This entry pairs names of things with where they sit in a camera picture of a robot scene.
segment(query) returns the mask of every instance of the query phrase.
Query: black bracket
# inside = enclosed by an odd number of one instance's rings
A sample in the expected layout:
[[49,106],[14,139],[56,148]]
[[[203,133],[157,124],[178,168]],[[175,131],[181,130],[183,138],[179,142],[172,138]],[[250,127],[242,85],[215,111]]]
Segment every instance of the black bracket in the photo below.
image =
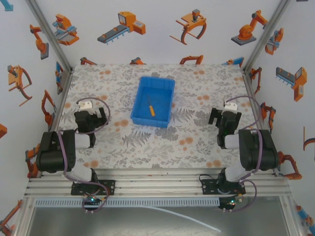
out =
[[203,195],[238,195],[246,194],[245,187],[242,187],[238,182],[231,182],[231,191],[223,193],[219,190],[219,184],[217,179],[202,179],[202,193]]
[[[115,180],[102,179],[98,181],[100,184],[103,184],[107,190],[109,195],[114,195],[115,193]],[[73,183],[71,187],[71,195],[72,196],[83,196],[86,194],[92,194],[93,192],[89,192],[87,189],[88,186],[96,186],[92,184],[84,184],[84,183]],[[105,189],[99,187],[99,192],[95,194],[95,196],[104,196],[106,195]]]
[[213,124],[215,118],[217,118],[216,127],[219,127],[222,118],[222,110],[212,108],[208,124]]

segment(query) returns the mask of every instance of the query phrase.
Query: white wall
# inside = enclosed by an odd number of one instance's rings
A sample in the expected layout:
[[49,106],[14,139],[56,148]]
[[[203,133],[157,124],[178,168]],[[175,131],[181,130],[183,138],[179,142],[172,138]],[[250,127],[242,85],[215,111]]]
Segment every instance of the white wall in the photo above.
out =
[[[260,103],[266,102],[266,105],[273,106],[277,110],[272,132],[277,151],[292,155],[303,176],[301,180],[289,181],[293,196],[297,204],[313,218],[315,217],[315,153],[314,144],[307,145],[306,150],[303,151],[303,126],[306,128],[306,139],[314,138],[314,9],[314,1],[293,0],[276,27],[276,30],[281,27],[284,29],[280,47],[273,56],[262,52],[254,65],[255,69],[262,67],[261,89],[256,95],[257,99]],[[308,74],[308,81],[304,85],[304,96],[295,102],[290,86],[276,78],[276,67],[294,74],[301,66]],[[289,164],[283,165],[281,169],[284,174],[293,172]]]
[[[57,108],[62,96],[62,93],[57,95],[57,56],[52,47],[49,48],[49,57],[41,60],[35,36],[30,32],[30,24],[38,26],[37,21],[24,0],[10,0],[10,3],[14,5],[13,12],[5,12],[0,6],[0,123],[7,127],[7,134],[0,139],[0,220],[24,195],[28,182],[25,151],[40,143],[42,133],[47,131],[41,110],[44,90],[48,90]],[[39,35],[43,42],[47,42],[43,33]],[[20,65],[32,80],[32,85],[25,89],[32,99],[21,107],[19,104],[25,100],[22,94],[17,89],[8,91],[13,87],[8,85],[8,65]],[[48,102],[46,109],[53,112]]]
[[[257,41],[239,46],[231,37],[251,22],[257,10],[269,20],[278,3],[278,0],[38,0],[53,31],[52,23],[58,13],[77,27],[79,41],[70,46],[61,45],[72,66],[78,65],[81,57],[98,64],[126,64],[136,57],[147,64],[178,64],[184,57],[201,54],[204,64],[224,63],[238,57],[247,59]],[[184,45],[169,37],[180,38],[183,27],[175,20],[196,8],[207,18],[207,29],[201,39],[187,35],[187,45]],[[99,36],[119,25],[120,11],[134,13],[146,25],[146,34],[127,33],[108,45],[98,42]],[[253,34],[259,38],[262,32],[258,23]]]

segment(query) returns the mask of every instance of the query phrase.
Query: floral tablecloth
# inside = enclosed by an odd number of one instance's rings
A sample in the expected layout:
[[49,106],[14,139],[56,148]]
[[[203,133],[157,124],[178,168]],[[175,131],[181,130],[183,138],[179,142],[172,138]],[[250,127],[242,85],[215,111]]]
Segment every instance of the floral tablecloth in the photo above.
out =
[[[142,76],[175,80],[167,129],[134,125],[130,114]],[[223,100],[246,95],[237,65],[79,65],[75,67],[60,128],[77,127],[76,101],[98,97],[111,109],[109,124],[97,132],[94,148],[76,150],[77,161],[92,168],[211,168],[239,159],[237,150],[217,145],[218,129],[209,125],[211,109]],[[95,108],[102,106],[92,101]],[[247,98],[237,99],[239,128],[254,117]]]

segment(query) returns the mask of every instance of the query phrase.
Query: metal rail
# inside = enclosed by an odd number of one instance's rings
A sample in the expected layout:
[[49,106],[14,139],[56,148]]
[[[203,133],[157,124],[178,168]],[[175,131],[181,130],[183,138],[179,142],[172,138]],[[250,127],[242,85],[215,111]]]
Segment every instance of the metal rail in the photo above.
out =
[[36,0],[25,0],[28,4],[32,14],[36,18],[37,22],[39,23],[39,26],[42,30],[42,32],[47,37],[49,43],[53,47],[58,59],[63,65],[64,70],[66,70],[68,73],[71,72],[71,66],[70,63],[65,56],[63,50],[61,49],[58,40],[56,39],[53,31],[50,28],[50,25],[48,24],[44,14],[42,13],[41,9],[38,6],[38,3]]
[[[255,93],[252,89],[252,82],[251,82],[249,74],[244,71],[242,72],[242,74],[243,74],[244,84],[245,84],[245,88],[246,88],[246,92],[248,96],[255,98]],[[257,104],[252,99],[250,99],[250,103],[251,103],[254,119],[257,120],[259,118],[259,121],[257,122],[257,128],[263,129],[263,120],[260,115],[260,107],[258,107]]]
[[270,36],[273,34],[273,31],[275,30],[277,23],[283,16],[285,10],[289,6],[292,0],[281,0],[279,5],[277,6],[275,12],[273,13],[272,17],[270,18],[270,21],[267,24],[266,29],[262,33],[262,36],[260,37],[256,47],[254,48],[250,58],[248,59],[248,62],[246,63],[244,67],[244,71],[246,74],[249,74],[251,71],[255,61],[259,57],[259,54],[264,51],[264,47],[266,46]]
[[[217,177],[220,169],[163,169],[163,170],[96,170],[99,179],[114,179],[116,197],[205,197],[198,180],[200,174]],[[284,177],[274,177],[272,171],[257,172],[250,179],[257,185],[258,196],[290,196]],[[60,174],[43,173],[41,178],[30,179],[25,198],[76,197],[71,196],[72,182]],[[247,195],[254,188],[245,184]]]

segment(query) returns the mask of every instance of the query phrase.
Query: orange dot pattern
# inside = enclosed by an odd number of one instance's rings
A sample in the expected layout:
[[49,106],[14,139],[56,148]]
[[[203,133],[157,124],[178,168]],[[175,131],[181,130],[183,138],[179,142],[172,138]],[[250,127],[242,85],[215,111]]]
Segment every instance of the orange dot pattern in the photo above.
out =
[[64,104],[64,108],[70,108],[70,107],[71,107],[71,103],[66,102],[66,103]]
[[121,125],[122,127],[126,127],[128,124],[129,124],[129,121],[126,120],[126,119],[123,119],[123,120],[120,122],[120,125]]
[[192,144],[193,138],[192,138],[192,137],[187,137],[187,138],[185,139],[185,141],[186,141],[186,143],[188,143],[188,144]]
[[91,161],[90,165],[91,165],[91,168],[97,168],[98,167],[98,161],[96,161],[96,160]]
[[214,165],[215,167],[221,167],[221,161],[220,161],[220,160],[214,160],[214,161],[213,161],[213,165]]
[[212,167],[212,162],[208,161],[206,165],[207,165],[208,168],[211,168]]

